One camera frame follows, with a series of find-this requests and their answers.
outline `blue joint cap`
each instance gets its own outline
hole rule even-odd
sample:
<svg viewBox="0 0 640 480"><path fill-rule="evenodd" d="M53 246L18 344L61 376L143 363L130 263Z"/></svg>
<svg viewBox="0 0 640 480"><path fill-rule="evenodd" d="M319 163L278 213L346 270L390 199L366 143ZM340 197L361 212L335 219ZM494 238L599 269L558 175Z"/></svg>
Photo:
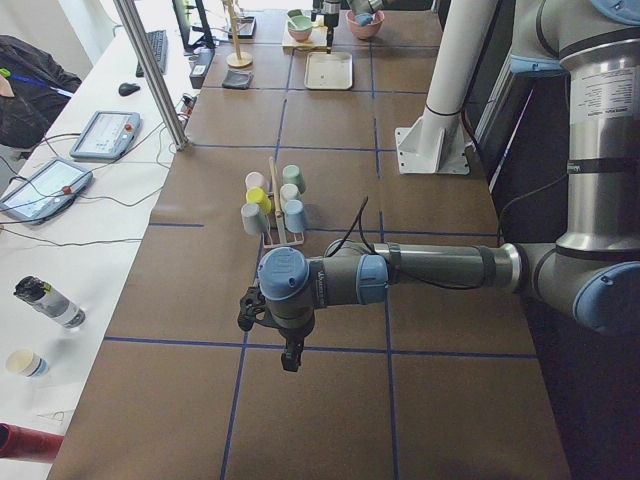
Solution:
<svg viewBox="0 0 640 480"><path fill-rule="evenodd" d="M619 263L594 275L576 295L573 316L604 335L640 334L640 262Z"/></svg>
<svg viewBox="0 0 640 480"><path fill-rule="evenodd" d="M309 262L291 247L275 248L260 260L258 279L260 290L267 299L286 300L305 288Z"/></svg>
<svg viewBox="0 0 640 480"><path fill-rule="evenodd" d="M605 17L625 25L640 25L640 0L591 0Z"/></svg>
<svg viewBox="0 0 640 480"><path fill-rule="evenodd" d="M365 25L369 25L371 22L373 22L373 15L371 15L370 13L359 13L358 15L355 15L353 18L356 21L356 23L361 27L364 27Z"/></svg>
<svg viewBox="0 0 640 480"><path fill-rule="evenodd" d="M511 73L524 77L555 77L569 72L560 66L558 60L511 55Z"/></svg>
<svg viewBox="0 0 640 480"><path fill-rule="evenodd" d="M361 305L384 302L387 298L387 264L380 255L363 255L358 264L356 289Z"/></svg>

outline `black jacket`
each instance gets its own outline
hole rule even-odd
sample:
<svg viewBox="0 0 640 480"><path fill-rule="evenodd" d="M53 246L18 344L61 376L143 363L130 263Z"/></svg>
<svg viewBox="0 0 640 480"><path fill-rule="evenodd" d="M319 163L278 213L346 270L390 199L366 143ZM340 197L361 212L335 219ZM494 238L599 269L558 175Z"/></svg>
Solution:
<svg viewBox="0 0 640 480"><path fill-rule="evenodd" d="M50 54L8 35L0 35L0 68L70 92L81 83ZM0 96L0 144L31 148L42 140L69 98L42 86L7 80L15 97Z"/></svg>

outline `blue and white device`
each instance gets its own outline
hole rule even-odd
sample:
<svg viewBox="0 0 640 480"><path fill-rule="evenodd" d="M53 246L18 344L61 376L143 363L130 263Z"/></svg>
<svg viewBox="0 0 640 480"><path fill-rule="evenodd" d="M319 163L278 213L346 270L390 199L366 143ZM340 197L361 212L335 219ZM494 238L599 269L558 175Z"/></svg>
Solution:
<svg viewBox="0 0 640 480"><path fill-rule="evenodd" d="M38 224L69 207L91 182L91 170L56 157L0 200L0 212Z"/></svg>
<svg viewBox="0 0 640 480"><path fill-rule="evenodd" d="M69 152L85 161L115 161L122 157L140 129L140 114L98 111Z"/></svg>

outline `device screen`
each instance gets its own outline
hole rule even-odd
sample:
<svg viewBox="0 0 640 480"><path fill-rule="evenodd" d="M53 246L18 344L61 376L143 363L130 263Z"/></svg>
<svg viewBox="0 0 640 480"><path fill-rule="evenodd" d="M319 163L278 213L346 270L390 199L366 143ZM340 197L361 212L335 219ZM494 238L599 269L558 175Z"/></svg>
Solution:
<svg viewBox="0 0 640 480"><path fill-rule="evenodd" d="M5 205L25 217L37 218L50 202L51 196L62 195L62 188L76 182L83 172L64 162L54 162L30 183L5 200Z"/></svg>
<svg viewBox="0 0 640 480"><path fill-rule="evenodd" d="M128 114L101 113L91 124L76 150L91 154L111 153L115 149L116 142L120 140L128 120Z"/></svg>

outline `person's hand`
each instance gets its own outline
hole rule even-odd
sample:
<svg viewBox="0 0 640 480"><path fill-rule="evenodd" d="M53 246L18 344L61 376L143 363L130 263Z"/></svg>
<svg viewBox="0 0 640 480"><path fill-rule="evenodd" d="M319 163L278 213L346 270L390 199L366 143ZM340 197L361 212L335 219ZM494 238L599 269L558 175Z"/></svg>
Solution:
<svg viewBox="0 0 640 480"><path fill-rule="evenodd" d="M9 80L0 75L0 97L15 97Z"/></svg>

